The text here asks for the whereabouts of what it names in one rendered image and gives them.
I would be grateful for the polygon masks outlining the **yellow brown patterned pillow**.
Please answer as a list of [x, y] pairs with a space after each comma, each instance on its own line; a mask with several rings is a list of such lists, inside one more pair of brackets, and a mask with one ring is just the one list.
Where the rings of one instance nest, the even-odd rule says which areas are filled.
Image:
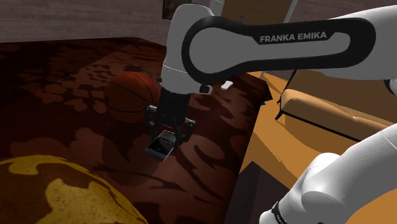
[[0, 224], [148, 224], [102, 178], [50, 155], [0, 162]]

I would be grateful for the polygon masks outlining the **bed with red patterned cover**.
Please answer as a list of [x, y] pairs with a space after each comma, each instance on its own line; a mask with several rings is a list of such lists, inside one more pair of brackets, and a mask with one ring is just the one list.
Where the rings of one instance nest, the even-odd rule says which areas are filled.
[[164, 162], [144, 154], [143, 123], [104, 103], [124, 71], [160, 74], [165, 47], [140, 38], [0, 44], [0, 162], [33, 155], [84, 167], [120, 192], [148, 224], [223, 224], [267, 83], [250, 74], [194, 95], [191, 139]]

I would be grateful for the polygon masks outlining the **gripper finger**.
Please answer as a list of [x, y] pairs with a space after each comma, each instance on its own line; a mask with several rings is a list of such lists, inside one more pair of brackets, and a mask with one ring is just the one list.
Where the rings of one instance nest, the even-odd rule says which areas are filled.
[[152, 137], [157, 137], [158, 135], [158, 122], [154, 120], [156, 110], [157, 107], [153, 105], [149, 105], [145, 109], [144, 122], [149, 127]]
[[186, 127], [186, 133], [182, 133], [182, 125], [175, 125], [174, 131], [176, 136], [176, 144], [182, 144], [190, 140], [193, 130], [195, 128], [195, 120], [191, 120], [189, 118], [185, 118], [183, 124]]

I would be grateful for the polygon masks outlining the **black mobile phone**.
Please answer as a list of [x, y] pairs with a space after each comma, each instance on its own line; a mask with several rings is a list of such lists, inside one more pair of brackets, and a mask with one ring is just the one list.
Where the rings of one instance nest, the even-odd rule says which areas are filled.
[[162, 131], [144, 150], [144, 153], [157, 161], [164, 161], [173, 151], [176, 137], [173, 132]]

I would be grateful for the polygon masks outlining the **dark framed wall picture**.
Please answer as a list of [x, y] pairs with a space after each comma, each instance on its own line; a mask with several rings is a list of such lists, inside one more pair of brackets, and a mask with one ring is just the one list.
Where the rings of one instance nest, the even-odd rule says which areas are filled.
[[173, 16], [174, 0], [163, 0], [162, 18], [171, 19]]

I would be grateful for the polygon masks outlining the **orange basketball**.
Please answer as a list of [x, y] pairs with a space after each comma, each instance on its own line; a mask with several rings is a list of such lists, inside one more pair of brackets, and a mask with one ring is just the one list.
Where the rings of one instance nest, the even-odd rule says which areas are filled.
[[127, 71], [111, 79], [104, 91], [107, 111], [117, 120], [126, 123], [144, 121], [145, 109], [155, 105], [159, 89], [145, 74]]

